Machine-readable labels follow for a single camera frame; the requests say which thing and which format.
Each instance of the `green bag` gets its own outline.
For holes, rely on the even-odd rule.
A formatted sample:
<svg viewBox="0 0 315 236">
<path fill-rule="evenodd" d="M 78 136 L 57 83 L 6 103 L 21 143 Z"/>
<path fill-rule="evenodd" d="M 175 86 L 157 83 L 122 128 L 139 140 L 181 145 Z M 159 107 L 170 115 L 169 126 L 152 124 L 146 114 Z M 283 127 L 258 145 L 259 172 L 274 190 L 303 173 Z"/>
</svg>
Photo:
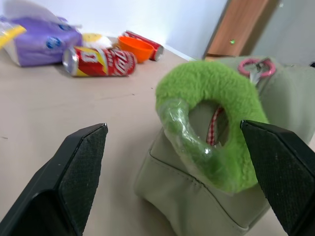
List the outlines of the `green bag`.
<svg viewBox="0 0 315 236">
<path fill-rule="evenodd" d="M 237 71 L 245 57 L 221 59 Z M 282 66 L 274 59 L 277 72 L 258 86 L 264 112 L 271 124 L 295 132 L 309 143 L 315 130 L 315 70 L 311 67 Z M 218 104 L 202 102 L 190 113 L 197 136 L 206 140 L 210 120 Z M 218 128 L 224 127 L 223 117 Z M 218 130 L 219 141 L 228 130 Z M 269 209 L 259 185 L 229 195 L 206 185 L 188 170 L 162 129 L 150 148 L 135 183 L 135 192 L 155 205 L 179 236 L 244 235 Z"/>
</svg>

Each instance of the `white wall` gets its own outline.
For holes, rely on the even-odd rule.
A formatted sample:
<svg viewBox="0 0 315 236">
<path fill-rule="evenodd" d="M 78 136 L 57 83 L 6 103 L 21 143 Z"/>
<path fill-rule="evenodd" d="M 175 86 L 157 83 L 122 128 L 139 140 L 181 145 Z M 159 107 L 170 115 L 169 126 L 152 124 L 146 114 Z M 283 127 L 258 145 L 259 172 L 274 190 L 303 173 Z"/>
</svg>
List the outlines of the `white wall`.
<svg viewBox="0 0 315 236">
<path fill-rule="evenodd" d="M 315 1 L 282 0 L 258 41 L 253 55 L 273 56 L 282 63 L 315 61 Z"/>
<path fill-rule="evenodd" d="M 194 58 L 202 57 L 226 3 L 226 0 L 32 1 L 72 24 L 82 24 L 84 32 L 118 36 L 131 30 Z"/>
</svg>

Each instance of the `pink key ring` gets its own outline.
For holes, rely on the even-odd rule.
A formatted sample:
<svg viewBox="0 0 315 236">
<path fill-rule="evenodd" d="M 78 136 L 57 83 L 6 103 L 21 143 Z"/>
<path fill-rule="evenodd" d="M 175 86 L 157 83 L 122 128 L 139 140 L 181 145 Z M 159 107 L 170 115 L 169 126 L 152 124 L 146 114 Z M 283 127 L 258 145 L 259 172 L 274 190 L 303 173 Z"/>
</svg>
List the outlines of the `pink key ring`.
<svg viewBox="0 0 315 236">
<path fill-rule="evenodd" d="M 239 64 L 238 71 L 242 75 L 245 75 L 246 77 L 249 77 L 251 72 L 246 70 L 245 66 L 250 65 L 250 64 L 257 64 L 259 62 L 260 62 L 259 59 L 253 59 L 253 58 L 246 59 L 246 60 L 242 61 Z M 269 70 L 264 72 L 264 73 L 262 73 L 261 76 L 260 76 L 261 78 L 266 78 L 266 77 L 272 76 L 276 72 L 276 66 L 270 60 L 265 60 L 262 63 L 264 65 L 266 65 L 269 68 Z"/>
</svg>

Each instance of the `coca-cola can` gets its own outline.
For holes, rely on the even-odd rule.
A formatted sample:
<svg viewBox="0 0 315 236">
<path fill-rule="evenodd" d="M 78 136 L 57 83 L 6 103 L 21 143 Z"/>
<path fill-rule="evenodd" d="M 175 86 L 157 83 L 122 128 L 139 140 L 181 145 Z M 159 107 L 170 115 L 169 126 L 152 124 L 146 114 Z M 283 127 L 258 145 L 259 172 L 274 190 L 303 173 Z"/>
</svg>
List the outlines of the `coca-cola can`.
<svg viewBox="0 0 315 236">
<path fill-rule="evenodd" d="M 127 76 L 136 64 L 133 53 L 118 49 L 70 47 L 63 53 L 63 65 L 72 76 Z"/>
<path fill-rule="evenodd" d="M 154 51 L 153 51 L 152 55 L 150 56 L 150 60 L 158 61 L 164 52 L 164 47 L 162 45 L 155 43 L 155 42 L 153 42 L 153 41 L 151 41 L 145 37 L 142 37 L 142 36 L 140 36 L 134 32 L 127 30 L 123 33 L 123 36 L 131 37 L 131 38 L 137 38 L 137 39 L 140 39 L 140 40 L 152 45 L 154 47 Z"/>
</svg>

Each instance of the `green fuzzy ring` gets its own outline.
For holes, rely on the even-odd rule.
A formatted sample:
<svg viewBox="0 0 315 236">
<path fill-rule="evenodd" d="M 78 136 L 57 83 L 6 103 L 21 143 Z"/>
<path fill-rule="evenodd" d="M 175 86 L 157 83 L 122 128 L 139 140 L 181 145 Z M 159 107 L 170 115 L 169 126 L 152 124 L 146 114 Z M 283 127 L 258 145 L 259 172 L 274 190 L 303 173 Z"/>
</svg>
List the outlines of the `green fuzzy ring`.
<svg viewBox="0 0 315 236">
<path fill-rule="evenodd" d="M 229 193 L 257 183 L 239 126 L 243 119 L 268 120 L 248 78 L 219 62 L 193 61 L 167 74 L 158 84 L 156 96 L 165 134 L 192 176 Z M 203 100 L 215 100 L 225 109 L 229 137 L 223 147 L 209 146 L 189 124 L 189 111 Z"/>
</svg>

